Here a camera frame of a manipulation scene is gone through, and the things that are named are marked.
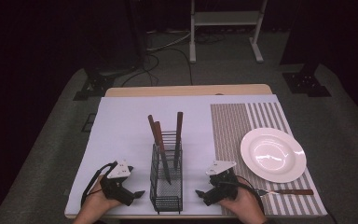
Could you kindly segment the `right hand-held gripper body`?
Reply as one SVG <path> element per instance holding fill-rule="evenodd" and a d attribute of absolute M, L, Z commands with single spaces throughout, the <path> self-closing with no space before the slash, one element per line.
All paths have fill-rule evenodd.
<path fill-rule="evenodd" d="M 210 184 L 213 186 L 203 194 L 203 201 L 207 206 L 237 197 L 238 180 L 233 170 L 235 165 L 235 161 L 214 161 L 207 169 L 206 175 L 210 177 Z"/>

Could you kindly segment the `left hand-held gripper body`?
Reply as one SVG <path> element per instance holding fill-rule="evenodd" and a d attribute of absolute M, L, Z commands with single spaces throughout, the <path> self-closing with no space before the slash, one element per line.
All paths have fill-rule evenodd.
<path fill-rule="evenodd" d="M 131 175 L 130 166 L 126 161 L 114 161 L 100 181 L 106 199 L 117 200 L 130 206 L 135 195 L 123 187 L 123 182 Z"/>

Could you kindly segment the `person's left hand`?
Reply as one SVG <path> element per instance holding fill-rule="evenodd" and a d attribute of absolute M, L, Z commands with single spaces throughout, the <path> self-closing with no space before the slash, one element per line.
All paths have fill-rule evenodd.
<path fill-rule="evenodd" d="M 113 199 L 107 199 L 100 184 L 101 177 L 99 176 L 96 183 L 91 189 L 91 194 L 86 197 L 78 214 L 93 214 L 102 217 L 107 211 L 121 205 L 121 202 Z"/>

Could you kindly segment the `person's right hand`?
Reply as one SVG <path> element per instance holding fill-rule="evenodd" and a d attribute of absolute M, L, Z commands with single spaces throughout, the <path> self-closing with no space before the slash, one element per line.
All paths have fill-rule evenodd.
<path fill-rule="evenodd" d="M 238 188 L 235 200 L 223 199 L 219 204 L 235 214 L 242 224 L 246 219 L 266 218 L 256 197 L 247 189 Z"/>

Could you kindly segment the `striped placemat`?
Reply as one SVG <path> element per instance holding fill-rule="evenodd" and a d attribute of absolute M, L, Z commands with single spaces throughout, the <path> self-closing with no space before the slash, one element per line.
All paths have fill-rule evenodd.
<path fill-rule="evenodd" d="M 241 140 L 251 130 L 273 128 L 293 136 L 278 103 L 237 103 L 211 106 L 215 157 L 235 161 L 236 175 L 257 189 L 312 189 L 313 195 L 267 194 L 261 197 L 271 217 L 323 217 L 327 211 L 306 167 L 303 175 L 288 183 L 273 183 L 254 174 L 241 157 Z"/>

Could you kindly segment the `white plate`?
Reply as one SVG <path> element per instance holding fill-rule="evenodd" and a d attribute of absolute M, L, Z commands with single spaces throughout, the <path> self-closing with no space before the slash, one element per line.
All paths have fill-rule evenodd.
<path fill-rule="evenodd" d="M 300 178 L 307 167 L 303 147 L 290 134 L 273 128 L 257 128 L 241 140 L 241 157 L 257 176 L 288 183 Z"/>

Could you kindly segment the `white table sheet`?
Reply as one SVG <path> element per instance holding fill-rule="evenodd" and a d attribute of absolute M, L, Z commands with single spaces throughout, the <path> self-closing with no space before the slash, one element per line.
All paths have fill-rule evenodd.
<path fill-rule="evenodd" d="M 152 217 L 157 212 L 149 200 L 150 166 L 153 134 L 148 122 L 151 115 L 164 131 L 176 129 L 176 116 L 184 113 L 183 149 L 183 211 L 185 217 L 219 217 L 218 204 L 207 206 L 197 196 L 197 189 L 206 190 L 207 168 L 215 160 L 212 104 L 276 103 L 277 97 L 268 95 L 204 95 L 166 97 L 104 97 L 91 128 L 89 141 L 72 186 L 64 214 L 74 217 L 80 209 L 85 187 L 103 165 L 126 161 L 133 167 L 124 187 L 145 194 L 132 205 L 121 205 L 107 213 L 110 217 Z"/>

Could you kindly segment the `dark floor plate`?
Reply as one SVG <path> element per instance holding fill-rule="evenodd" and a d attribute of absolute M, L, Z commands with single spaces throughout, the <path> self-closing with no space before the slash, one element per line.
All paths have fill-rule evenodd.
<path fill-rule="evenodd" d="M 82 129 L 81 129 L 82 133 L 90 133 L 91 132 L 91 129 L 92 129 L 92 126 L 93 126 L 95 118 L 96 118 L 95 113 L 88 114 L 88 117 L 87 117 L 87 119 L 86 119 L 86 121 L 83 124 Z"/>

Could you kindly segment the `wooden table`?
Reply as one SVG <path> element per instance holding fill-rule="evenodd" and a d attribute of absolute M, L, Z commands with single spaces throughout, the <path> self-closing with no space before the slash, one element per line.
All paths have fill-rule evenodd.
<path fill-rule="evenodd" d="M 110 88 L 105 97 L 149 97 L 192 95 L 264 95 L 272 94 L 267 84 L 199 85 Z"/>

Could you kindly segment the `black stand base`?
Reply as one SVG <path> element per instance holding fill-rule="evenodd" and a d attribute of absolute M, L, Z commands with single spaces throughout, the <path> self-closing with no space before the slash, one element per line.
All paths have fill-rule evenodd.
<path fill-rule="evenodd" d="M 291 93 L 304 93 L 309 97 L 330 97 L 328 89 L 315 76 L 317 63 L 305 63 L 298 72 L 283 73 L 282 76 Z"/>
<path fill-rule="evenodd" d="M 90 97 L 102 97 L 115 82 L 115 78 L 105 76 L 96 70 L 86 70 L 86 81 L 74 96 L 74 101 L 87 101 Z"/>

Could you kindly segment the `white metal stand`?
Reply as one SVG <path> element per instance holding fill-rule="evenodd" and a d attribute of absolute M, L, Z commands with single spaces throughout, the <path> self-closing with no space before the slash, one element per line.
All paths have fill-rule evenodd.
<path fill-rule="evenodd" d="M 258 11 L 222 11 L 222 12 L 197 12 L 195 10 L 195 0 L 191 0 L 190 7 L 190 39 L 189 39 L 189 61 L 195 63 L 196 28 L 201 26 L 240 26 L 253 25 L 255 27 L 254 35 L 249 38 L 255 60 L 258 63 L 264 62 L 263 56 L 258 47 L 257 41 L 261 26 L 264 20 L 268 0 L 262 0 Z"/>

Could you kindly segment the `brown-handled cutlery piece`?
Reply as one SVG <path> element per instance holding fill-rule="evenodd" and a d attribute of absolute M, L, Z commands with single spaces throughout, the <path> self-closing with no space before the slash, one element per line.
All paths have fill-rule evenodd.
<path fill-rule="evenodd" d="M 175 153 L 174 153 L 174 169 L 178 168 L 179 163 L 179 151 L 181 144 L 181 135 L 182 135 L 182 127 L 183 127 L 183 112 L 177 113 L 177 122 L 176 122 L 176 137 L 175 137 Z"/>
<path fill-rule="evenodd" d="M 149 125 L 152 131 L 152 134 L 154 136 L 155 144 L 159 145 L 159 135 L 158 135 L 158 122 L 154 121 L 154 118 L 152 115 L 149 115 L 148 117 Z"/>

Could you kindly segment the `brown-handled fork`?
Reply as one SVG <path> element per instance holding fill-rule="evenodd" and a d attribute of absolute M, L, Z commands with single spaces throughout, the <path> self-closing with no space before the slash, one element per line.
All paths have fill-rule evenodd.
<path fill-rule="evenodd" d="M 289 195 L 313 195 L 314 192 L 312 189 L 278 189 L 278 190 L 266 190 L 266 189 L 256 189 L 255 190 L 259 196 L 264 196 L 267 194 L 289 194 Z"/>

